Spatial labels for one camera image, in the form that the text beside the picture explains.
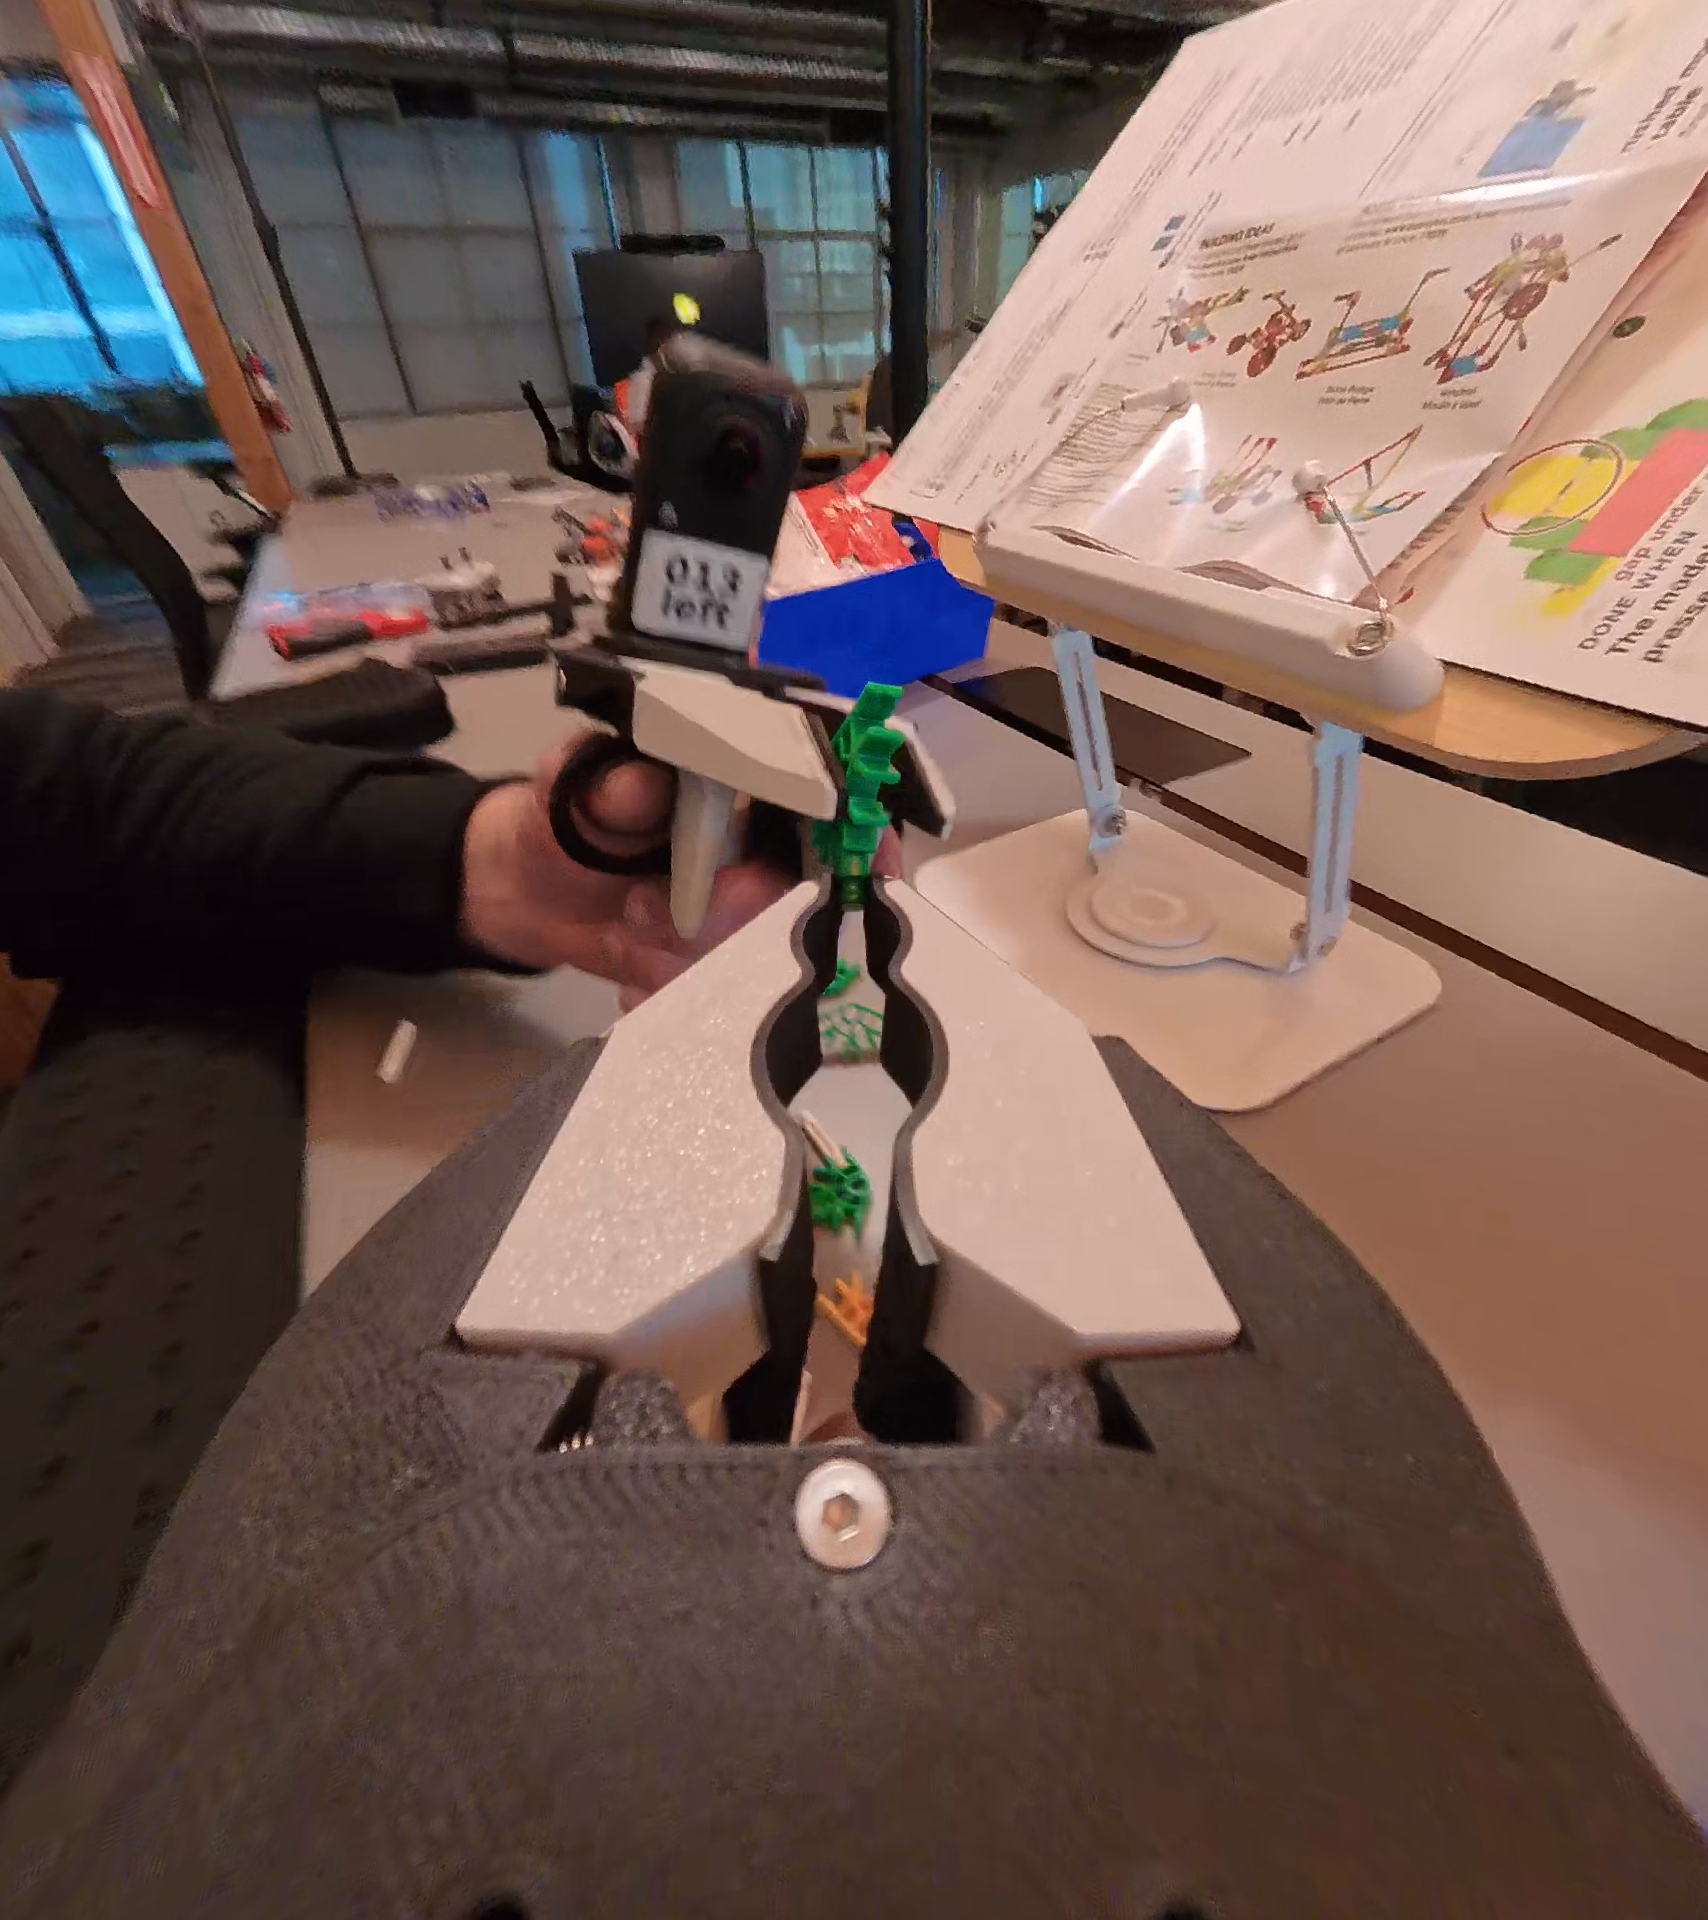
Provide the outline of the black mesh cushion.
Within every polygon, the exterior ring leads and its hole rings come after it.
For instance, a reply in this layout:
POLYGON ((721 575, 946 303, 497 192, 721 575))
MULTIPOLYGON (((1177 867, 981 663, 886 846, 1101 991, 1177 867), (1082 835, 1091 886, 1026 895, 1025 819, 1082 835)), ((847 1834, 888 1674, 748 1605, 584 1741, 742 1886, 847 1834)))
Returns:
POLYGON ((269 730, 290 741, 411 757, 459 733, 444 684, 434 675, 381 659, 315 680, 274 684, 196 709, 209 727, 269 730))

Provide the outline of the red wall sign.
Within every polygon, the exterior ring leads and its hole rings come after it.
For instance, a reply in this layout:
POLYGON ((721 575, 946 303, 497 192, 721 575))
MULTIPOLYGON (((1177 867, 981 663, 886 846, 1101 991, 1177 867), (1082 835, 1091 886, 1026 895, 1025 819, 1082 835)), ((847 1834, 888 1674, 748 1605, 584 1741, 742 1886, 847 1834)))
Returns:
POLYGON ((161 213, 171 204, 168 183, 156 166, 123 68, 115 60, 76 54, 70 76, 130 204, 161 213))

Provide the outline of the black computer monitor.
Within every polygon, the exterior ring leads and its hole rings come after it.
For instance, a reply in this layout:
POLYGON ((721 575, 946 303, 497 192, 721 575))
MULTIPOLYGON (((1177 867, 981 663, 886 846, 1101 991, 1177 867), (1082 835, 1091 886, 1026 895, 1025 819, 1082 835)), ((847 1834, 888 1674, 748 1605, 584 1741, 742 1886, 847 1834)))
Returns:
POLYGON ((614 388, 641 369, 663 331, 770 362, 767 259, 758 251, 575 253, 593 383, 614 388))

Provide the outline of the black office chair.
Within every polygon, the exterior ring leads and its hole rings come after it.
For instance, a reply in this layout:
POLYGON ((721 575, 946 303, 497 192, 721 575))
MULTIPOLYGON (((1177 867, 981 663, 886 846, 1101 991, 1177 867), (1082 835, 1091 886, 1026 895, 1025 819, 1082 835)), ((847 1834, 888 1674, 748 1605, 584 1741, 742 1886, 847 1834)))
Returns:
POLYGON ((124 490, 107 444, 59 396, 2 399, 0 421, 28 465, 144 589, 171 637, 186 702, 206 706, 220 654, 211 607, 189 561, 124 490))

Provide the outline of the red black tool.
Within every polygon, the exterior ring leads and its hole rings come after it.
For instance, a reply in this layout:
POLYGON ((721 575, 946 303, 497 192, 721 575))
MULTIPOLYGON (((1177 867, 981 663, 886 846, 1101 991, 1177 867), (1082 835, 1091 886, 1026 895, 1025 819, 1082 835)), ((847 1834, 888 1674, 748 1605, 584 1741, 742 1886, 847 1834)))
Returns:
POLYGON ((323 660, 359 646, 413 641, 434 628, 422 607, 316 604, 303 607, 267 628, 271 650, 287 663, 323 660))

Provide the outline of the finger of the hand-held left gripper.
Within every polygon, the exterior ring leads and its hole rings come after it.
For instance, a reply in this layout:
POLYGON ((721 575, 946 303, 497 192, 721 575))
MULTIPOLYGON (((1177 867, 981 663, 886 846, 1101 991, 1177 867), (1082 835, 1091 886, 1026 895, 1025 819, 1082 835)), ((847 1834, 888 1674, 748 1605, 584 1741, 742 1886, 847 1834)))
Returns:
POLYGON ((898 716, 858 721, 858 831, 876 841, 909 828, 946 842, 957 799, 912 723, 898 716))
POLYGON ((809 706, 682 667, 633 668, 630 742, 647 759, 812 823, 842 810, 842 772, 809 706))

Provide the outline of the black metal pole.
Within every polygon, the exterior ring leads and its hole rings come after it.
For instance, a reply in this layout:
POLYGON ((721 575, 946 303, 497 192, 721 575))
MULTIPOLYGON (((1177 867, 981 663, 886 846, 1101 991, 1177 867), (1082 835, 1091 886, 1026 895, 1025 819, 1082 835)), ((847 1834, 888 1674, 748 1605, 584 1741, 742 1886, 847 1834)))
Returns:
POLYGON ((886 6, 890 439, 903 451, 933 395, 935 6, 886 6))

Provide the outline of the person's left forearm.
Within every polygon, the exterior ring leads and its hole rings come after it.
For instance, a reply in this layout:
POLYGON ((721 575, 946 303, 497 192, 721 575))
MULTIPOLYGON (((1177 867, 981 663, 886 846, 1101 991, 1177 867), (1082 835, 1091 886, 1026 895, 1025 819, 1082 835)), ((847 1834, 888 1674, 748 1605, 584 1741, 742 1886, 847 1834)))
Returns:
POLYGON ((481 954, 461 905, 487 790, 434 759, 0 686, 0 957, 45 981, 457 969, 481 954))

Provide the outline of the white instruction sheet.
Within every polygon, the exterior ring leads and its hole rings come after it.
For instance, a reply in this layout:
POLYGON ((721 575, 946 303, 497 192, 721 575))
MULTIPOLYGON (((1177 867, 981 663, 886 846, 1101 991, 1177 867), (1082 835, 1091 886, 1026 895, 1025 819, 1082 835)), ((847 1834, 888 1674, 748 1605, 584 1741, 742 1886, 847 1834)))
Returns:
MULTIPOLYGON (((1708 145, 1708 4, 1272 4, 1191 38, 873 486, 970 541, 1211 224, 1708 145)), ((1389 589, 1440 663, 1708 733, 1708 219, 1389 589)))

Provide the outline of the plain blue plastic bin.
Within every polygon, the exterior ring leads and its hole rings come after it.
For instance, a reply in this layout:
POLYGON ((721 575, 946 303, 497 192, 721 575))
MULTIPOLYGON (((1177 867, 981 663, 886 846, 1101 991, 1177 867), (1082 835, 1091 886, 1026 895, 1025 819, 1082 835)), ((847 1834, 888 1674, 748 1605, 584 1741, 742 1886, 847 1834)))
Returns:
POLYGON ((770 598, 757 659, 812 675, 834 696, 906 689, 987 656, 992 597, 940 561, 770 598))

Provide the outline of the white document stand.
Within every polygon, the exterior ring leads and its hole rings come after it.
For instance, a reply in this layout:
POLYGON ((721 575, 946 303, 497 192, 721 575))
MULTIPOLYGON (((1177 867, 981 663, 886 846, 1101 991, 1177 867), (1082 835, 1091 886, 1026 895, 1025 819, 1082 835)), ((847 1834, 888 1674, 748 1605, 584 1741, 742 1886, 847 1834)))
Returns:
POLYGON ((1431 1013, 1443 983, 1426 961, 1348 935, 1364 734, 1336 709, 1415 712, 1444 686, 1367 553, 1355 553, 1362 586, 1342 597, 1242 563, 1152 564, 1010 510, 973 543, 998 601, 1082 615, 1053 639, 1081 810, 933 860, 919 891, 1089 1033, 1126 1041, 1216 1115, 1272 1109, 1431 1013), (1192 644, 1315 696, 1303 895, 1130 810, 1099 680, 1095 632, 1110 628, 1152 656, 1192 644))

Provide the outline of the person's left hand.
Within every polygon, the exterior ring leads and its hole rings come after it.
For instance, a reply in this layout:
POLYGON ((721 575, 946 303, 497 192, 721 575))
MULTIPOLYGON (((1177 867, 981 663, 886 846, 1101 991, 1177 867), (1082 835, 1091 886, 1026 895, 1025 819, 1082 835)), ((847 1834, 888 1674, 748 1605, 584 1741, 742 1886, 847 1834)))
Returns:
POLYGON ((572 969, 633 1011, 721 949, 797 885, 760 860, 725 867, 694 935, 676 929, 668 876, 614 876, 575 860, 554 835, 553 790, 594 734, 568 738, 528 781, 492 787, 463 845, 466 949, 525 971, 572 969))

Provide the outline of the black bar tool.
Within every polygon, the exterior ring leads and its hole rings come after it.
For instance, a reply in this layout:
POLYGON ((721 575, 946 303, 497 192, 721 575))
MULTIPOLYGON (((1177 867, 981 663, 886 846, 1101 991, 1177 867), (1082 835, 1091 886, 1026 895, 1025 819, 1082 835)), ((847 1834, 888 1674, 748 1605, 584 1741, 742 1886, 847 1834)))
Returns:
POLYGON ((564 593, 568 580, 548 598, 504 602, 434 628, 411 648, 409 664, 436 679, 488 675, 538 667, 554 650, 579 639, 594 604, 564 593))

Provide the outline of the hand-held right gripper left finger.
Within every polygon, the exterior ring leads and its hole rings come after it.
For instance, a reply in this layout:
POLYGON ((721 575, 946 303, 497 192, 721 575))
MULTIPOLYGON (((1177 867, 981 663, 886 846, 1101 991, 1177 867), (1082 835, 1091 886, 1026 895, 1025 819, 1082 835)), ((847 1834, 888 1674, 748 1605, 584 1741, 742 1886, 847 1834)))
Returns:
POLYGON ((614 1023, 459 1311, 466 1349, 661 1376, 736 1442, 793 1438, 817 1298, 794 1099, 840 939, 834 886, 800 882, 614 1023))

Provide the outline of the printed toy packaging bag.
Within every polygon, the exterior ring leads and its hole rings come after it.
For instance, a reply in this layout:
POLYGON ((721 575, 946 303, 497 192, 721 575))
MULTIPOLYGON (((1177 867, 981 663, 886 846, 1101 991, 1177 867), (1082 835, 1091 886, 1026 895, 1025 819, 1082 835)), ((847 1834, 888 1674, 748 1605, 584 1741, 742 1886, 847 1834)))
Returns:
POLYGON ((938 533, 931 524, 868 499, 888 465, 878 455, 790 496, 770 564, 769 601, 823 593, 938 558, 938 533))

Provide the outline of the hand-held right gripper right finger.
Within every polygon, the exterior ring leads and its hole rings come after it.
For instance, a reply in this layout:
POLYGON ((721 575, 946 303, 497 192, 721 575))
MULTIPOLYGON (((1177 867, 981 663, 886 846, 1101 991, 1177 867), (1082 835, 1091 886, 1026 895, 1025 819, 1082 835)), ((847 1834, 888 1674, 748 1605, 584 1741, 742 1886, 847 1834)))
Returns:
POLYGON ((1089 1027, 903 880, 865 909, 909 1101, 855 1409, 962 1438, 1037 1383, 1219 1352, 1242 1323, 1089 1027))

